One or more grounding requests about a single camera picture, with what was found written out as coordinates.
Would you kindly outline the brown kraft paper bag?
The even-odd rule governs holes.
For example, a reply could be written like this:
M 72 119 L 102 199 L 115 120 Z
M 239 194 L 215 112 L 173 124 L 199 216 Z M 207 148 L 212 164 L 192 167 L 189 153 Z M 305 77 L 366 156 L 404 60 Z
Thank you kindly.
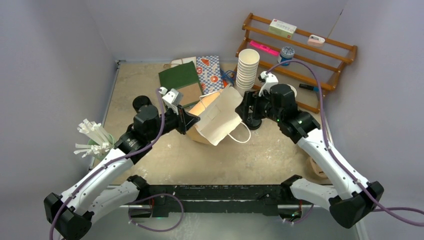
M 243 97 L 232 86 L 200 96 L 199 102 L 189 111 L 190 114 L 200 117 L 200 121 L 195 123 L 186 134 L 195 142 L 212 146 L 217 146 L 225 137 L 230 137 L 240 144 L 247 143 L 252 136 L 248 128 L 246 140 L 239 140 L 231 135 L 231 132 L 239 125 L 247 127 L 236 113 L 236 108 L 242 100 Z

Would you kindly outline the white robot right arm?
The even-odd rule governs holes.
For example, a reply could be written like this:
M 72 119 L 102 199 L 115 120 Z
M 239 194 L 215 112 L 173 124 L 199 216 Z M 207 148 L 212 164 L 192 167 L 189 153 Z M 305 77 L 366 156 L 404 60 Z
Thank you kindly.
M 294 91 L 287 84 L 276 84 L 260 95 L 244 93 L 235 111 L 248 127 L 258 128 L 263 119 L 274 121 L 283 135 L 304 150 L 324 171 L 332 187 L 293 175 L 281 183 L 280 196 L 288 204 L 304 200 L 328 210 L 333 219 L 349 229 L 371 213 L 384 193 L 378 182 L 358 173 L 324 138 L 318 121 L 298 108 Z

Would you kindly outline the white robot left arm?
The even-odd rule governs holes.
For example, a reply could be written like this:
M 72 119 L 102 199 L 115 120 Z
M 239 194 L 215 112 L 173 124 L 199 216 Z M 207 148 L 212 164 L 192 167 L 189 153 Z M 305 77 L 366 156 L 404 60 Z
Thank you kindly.
M 166 192 L 152 191 L 138 175 L 109 189 L 112 181 L 143 158 L 162 135 L 171 131 L 184 135 L 200 121 L 199 116 L 188 113 L 167 95 L 160 96 L 159 103 L 156 107 L 147 96 L 136 97 L 132 124 L 103 160 L 69 189 L 50 193 L 44 199 L 49 239 L 58 233 L 64 240 L 79 240 L 95 222 L 122 205 L 153 204 L 168 197 Z

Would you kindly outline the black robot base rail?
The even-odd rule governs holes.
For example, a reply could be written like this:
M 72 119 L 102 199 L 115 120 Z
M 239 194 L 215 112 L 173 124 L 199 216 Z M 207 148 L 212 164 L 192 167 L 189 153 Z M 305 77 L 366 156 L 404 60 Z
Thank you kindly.
M 294 198 L 285 183 L 255 185 L 157 185 L 138 175 L 127 178 L 154 218 L 170 213 L 262 214 L 297 219 L 309 202 Z

